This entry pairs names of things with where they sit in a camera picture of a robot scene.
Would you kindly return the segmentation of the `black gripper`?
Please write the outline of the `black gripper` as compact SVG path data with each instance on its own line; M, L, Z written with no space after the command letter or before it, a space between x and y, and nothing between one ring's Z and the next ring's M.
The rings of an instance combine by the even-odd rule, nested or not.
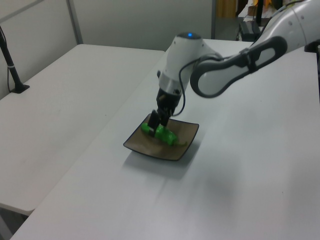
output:
M158 90L156 103L157 111L153 110L150 114L147 126L149 127L148 134L151 137L155 136L159 124L166 127L171 116L173 116L176 107L181 99L180 95L170 94L162 90Z

